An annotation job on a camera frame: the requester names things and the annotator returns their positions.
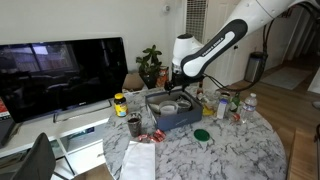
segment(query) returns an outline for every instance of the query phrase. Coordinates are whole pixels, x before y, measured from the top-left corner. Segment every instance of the tv stand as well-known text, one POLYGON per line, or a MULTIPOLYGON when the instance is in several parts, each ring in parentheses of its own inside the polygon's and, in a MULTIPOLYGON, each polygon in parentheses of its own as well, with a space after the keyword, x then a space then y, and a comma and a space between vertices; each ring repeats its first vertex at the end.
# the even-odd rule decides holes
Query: tv stand
POLYGON ((56 113, 53 114, 53 123, 58 123, 58 122, 61 122, 61 121, 67 121, 69 119, 76 119, 76 118, 78 118, 80 116, 83 116, 85 114, 94 113, 94 112, 100 111, 102 109, 106 109, 106 108, 111 107, 112 103, 111 103, 110 99, 108 99, 107 102, 109 103, 109 105, 107 105, 106 107, 101 107, 101 108, 98 108, 98 109, 94 109, 94 110, 91 110, 91 111, 88 111, 88 112, 84 112, 84 113, 79 114, 79 115, 73 115, 71 117, 66 117, 66 118, 63 118, 63 119, 58 119, 59 112, 56 112, 56 113))
MULTIPOLYGON (((52 143, 53 150, 57 159, 56 171, 67 178, 72 179, 75 175, 86 172, 96 166, 105 163, 103 154, 103 135, 106 133, 105 124, 109 117, 114 115, 114 108, 100 109, 101 106, 95 105, 87 107, 77 112, 81 115, 54 123, 52 116, 42 119, 24 122, 8 144, 0 149, 0 158, 6 158, 26 152, 31 148, 37 136, 44 132, 52 143), (84 132, 94 127, 93 132, 84 132)), ((0 168, 0 173, 12 171, 19 167, 20 161, 10 166, 0 168)))

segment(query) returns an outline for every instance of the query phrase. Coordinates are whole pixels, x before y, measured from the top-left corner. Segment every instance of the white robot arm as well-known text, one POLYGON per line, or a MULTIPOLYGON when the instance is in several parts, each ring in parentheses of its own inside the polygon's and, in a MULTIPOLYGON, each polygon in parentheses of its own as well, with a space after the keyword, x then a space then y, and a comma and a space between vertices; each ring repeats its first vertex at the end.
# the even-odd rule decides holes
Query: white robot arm
POLYGON ((291 6, 303 2, 320 8, 320 0, 241 0, 221 30, 206 45, 189 34, 177 37, 173 50, 172 81, 165 85, 165 89, 170 91, 174 86, 201 79, 206 67, 228 48, 291 6))

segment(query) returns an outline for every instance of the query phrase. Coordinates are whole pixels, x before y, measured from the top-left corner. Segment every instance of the plastic bottle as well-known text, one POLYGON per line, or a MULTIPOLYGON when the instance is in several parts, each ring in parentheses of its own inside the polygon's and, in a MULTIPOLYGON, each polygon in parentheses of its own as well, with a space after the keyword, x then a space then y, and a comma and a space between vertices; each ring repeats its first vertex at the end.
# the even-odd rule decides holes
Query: plastic bottle
POLYGON ((226 107, 227 107, 228 101, 226 99, 221 99, 219 106, 218 106, 218 110, 217 110, 217 118, 218 119, 223 119, 225 116, 225 112, 226 112, 226 107))
POLYGON ((231 100, 230 111, 237 112, 239 104, 240 104, 240 93, 236 92, 235 96, 231 100))
POLYGON ((250 96, 245 99, 240 112, 240 119, 242 123, 246 123, 247 120, 253 117, 253 112, 256 110, 256 106, 258 104, 256 96, 257 95, 255 93, 251 93, 250 96))
POLYGON ((200 82, 199 82, 198 89, 197 89, 197 99, 198 99, 199 101, 201 101, 202 98, 203 98, 203 88, 202 88, 202 85, 203 85, 203 81, 200 81, 200 82))

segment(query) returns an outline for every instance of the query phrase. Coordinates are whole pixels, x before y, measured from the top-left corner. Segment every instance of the gray tray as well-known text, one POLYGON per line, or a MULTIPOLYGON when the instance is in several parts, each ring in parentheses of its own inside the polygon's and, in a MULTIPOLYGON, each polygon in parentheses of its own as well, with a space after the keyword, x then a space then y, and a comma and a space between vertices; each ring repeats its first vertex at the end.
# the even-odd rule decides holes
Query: gray tray
POLYGON ((170 95, 167 92, 160 92, 150 94, 146 96, 146 104, 149 115, 152 117, 156 128, 167 131, 177 127, 191 124, 202 119, 202 105, 201 103, 192 97, 188 92, 183 92, 181 89, 171 91, 170 95), (187 112, 160 116, 160 114, 154 112, 150 108, 150 104, 160 104, 165 100, 177 100, 180 96, 191 102, 191 108, 187 112))

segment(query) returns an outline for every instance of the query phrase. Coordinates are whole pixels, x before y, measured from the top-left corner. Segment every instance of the black tv screen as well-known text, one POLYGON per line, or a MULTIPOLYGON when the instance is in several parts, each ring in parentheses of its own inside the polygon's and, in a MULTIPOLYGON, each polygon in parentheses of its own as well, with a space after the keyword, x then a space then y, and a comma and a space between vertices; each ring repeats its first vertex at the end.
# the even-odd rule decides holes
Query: black tv screen
POLYGON ((0 45, 0 96, 15 122, 112 98, 127 73, 122 38, 0 45))

